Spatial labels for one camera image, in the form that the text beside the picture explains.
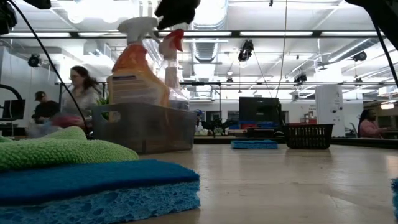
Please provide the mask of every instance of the black wire basket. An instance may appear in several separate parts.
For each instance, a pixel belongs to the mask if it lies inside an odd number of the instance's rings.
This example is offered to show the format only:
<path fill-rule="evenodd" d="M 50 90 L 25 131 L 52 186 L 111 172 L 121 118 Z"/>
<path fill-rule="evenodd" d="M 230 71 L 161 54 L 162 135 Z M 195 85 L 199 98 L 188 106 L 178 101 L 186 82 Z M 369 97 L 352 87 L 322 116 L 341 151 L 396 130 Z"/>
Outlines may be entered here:
<path fill-rule="evenodd" d="M 284 126 L 285 141 L 291 149 L 328 149 L 334 124 Z"/>

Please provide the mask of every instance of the pink shirt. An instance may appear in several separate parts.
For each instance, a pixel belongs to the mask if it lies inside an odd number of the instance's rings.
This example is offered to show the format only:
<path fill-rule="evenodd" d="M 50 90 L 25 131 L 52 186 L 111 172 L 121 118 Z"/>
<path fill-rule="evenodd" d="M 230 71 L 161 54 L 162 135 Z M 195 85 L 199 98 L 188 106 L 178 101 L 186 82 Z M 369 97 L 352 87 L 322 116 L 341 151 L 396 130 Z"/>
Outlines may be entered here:
<path fill-rule="evenodd" d="M 382 138 L 380 134 L 383 132 L 383 129 L 379 128 L 375 122 L 364 120 L 359 128 L 361 138 Z"/>

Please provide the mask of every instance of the black monitor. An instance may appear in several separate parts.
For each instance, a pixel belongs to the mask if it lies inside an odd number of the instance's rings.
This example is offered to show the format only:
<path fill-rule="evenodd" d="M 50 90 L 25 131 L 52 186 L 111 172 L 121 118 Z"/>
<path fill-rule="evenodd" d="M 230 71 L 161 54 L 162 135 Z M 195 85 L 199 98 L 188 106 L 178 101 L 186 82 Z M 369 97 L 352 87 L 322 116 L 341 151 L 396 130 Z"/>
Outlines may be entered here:
<path fill-rule="evenodd" d="M 282 110 L 278 98 L 239 97 L 239 120 L 273 122 L 281 125 Z"/>
<path fill-rule="evenodd" d="M 25 100 L 6 100 L 2 107 L 2 118 L 24 119 Z"/>

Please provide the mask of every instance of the table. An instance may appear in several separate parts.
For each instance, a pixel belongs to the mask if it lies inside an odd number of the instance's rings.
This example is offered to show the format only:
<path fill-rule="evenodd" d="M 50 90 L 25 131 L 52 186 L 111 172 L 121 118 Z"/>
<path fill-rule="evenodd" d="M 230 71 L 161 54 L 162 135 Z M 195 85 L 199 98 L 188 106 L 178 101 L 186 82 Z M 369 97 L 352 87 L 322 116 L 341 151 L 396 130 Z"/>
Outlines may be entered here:
<path fill-rule="evenodd" d="M 398 151 L 351 146 L 309 151 L 192 151 L 141 156 L 176 162 L 201 175 L 202 206 L 132 224 L 392 224 L 390 178 Z"/>

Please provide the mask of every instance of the label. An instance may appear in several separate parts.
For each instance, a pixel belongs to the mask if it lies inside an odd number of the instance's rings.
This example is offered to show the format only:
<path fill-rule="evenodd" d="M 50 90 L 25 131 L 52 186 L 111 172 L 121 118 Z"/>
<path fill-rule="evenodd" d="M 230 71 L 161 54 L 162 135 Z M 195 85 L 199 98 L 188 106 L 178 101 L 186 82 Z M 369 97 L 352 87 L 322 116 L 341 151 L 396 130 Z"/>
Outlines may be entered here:
<path fill-rule="evenodd" d="M 160 105 L 162 92 L 155 83 L 140 75 L 123 75 L 112 77 L 113 103 L 149 103 Z"/>

